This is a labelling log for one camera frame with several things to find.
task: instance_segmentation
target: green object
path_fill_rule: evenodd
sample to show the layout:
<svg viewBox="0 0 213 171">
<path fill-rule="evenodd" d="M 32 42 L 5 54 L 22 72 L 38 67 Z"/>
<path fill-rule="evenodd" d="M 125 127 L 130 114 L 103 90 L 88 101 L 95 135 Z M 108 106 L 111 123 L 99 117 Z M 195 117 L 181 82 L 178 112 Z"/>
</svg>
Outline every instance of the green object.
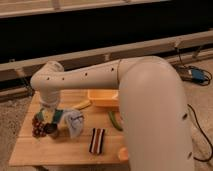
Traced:
<svg viewBox="0 0 213 171">
<path fill-rule="evenodd" d="M 123 131 L 123 128 L 118 124 L 116 118 L 115 118 L 115 113 L 113 111 L 109 111 L 109 118 L 110 121 L 112 122 L 113 126 L 118 130 L 118 131 Z"/>
<path fill-rule="evenodd" d="M 52 120 L 52 123 L 54 124 L 58 124 L 61 120 L 61 116 L 63 115 L 63 110 L 58 110 L 56 109 L 55 110 L 55 113 L 53 115 L 53 120 Z"/>
</svg>

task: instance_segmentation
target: small object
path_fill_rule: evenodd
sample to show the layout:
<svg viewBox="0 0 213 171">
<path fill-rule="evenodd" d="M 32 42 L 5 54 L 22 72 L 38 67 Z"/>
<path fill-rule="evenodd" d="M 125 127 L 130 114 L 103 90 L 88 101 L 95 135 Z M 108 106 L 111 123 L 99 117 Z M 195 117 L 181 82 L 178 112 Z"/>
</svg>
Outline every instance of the small object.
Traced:
<svg viewBox="0 0 213 171">
<path fill-rule="evenodd" d="M 74 109 L 78 109 L 78 110 L 81 110 L 81 109 L 84 109 L 86 107 L 89 107 L 91 105 L 91 101 L 90 100 L 85 100 L 85 101 L 82 101 L 74 106 L 72 106 L 72 108 Z"/>
<path fill-rule="evenodd" d="M 97 155 L 102 153 L 104 134 L 105 129 L 93 128 L 92 141 L 89 148 L 90 153 Z"/>
<path fill-rule="evenodd" d="M 122 147 L 119 151 L 118 151 L 118 158 L 120 161 L 125 162 L 129 160 L 129 155 L 128 155 L 128 150 L 126 147 Z"/>
<path fill-rule="evenodd" d="M 78 137 L 84 127 L 84 116 L 81 111 L 76 109 L 66 109 L 64 110 L 63 116 L 64 121 L 69 128 L 70 138 Z"/>
<path fill-rule="evenodd" d="M 47 123 L 44 127 L 44 132 L 53 139 L 57 138 L 59 135 L 58 126 L 54 123 Z"/>
<path fill-rule="evenodd" d="M 118 130 L 118 131 L 123 131 L 123 128 L 118 124 L 116 118 L 115 118 L 115 113 L 113 111 L 109 111 L 109 118 L 110 121 L 112 122 L 113 126 Z"/>
</svg>

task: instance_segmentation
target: cucumber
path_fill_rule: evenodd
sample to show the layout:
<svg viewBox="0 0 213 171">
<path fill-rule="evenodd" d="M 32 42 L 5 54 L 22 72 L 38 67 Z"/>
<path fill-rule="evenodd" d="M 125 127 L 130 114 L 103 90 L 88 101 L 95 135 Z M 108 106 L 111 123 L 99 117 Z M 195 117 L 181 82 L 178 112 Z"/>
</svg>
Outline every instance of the cucumber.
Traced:
<svg viewBox="0 0 213 171">
<path fill-rule="evenodd" d="M 108 112 L 109 119 L 112 122 L 113 126 L 118 130 L 118 131 L 123 131 L 123 128 L 118 124 L 116 118 L 115 118 L 115 113 L 113 111 Z"/>
</svg>

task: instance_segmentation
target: black wall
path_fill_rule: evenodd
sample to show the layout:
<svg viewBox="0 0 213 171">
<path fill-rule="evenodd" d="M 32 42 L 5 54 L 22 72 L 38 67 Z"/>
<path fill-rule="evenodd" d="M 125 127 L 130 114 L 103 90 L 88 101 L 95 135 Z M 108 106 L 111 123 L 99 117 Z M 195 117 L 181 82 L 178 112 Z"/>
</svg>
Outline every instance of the black wall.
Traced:
<svg viewBox="0 0 213 171">
<path fill-rule="evenodd" d="M 213 28 L 212 0 L 173 0 L 0 19 L 0 63 Z"/>
</svg>

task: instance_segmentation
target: table leg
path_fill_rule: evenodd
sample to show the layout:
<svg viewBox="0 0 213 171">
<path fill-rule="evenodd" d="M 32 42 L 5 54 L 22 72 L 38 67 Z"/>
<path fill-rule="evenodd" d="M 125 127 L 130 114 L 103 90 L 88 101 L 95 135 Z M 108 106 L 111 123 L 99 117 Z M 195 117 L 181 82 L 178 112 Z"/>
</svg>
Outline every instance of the table leg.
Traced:
<svg viewBox="0 0 213 171">
<path fill-rule="evenodd" d="M 33 166 L 37 171 L 49 171 L 44 166 Z"/>
</svg>

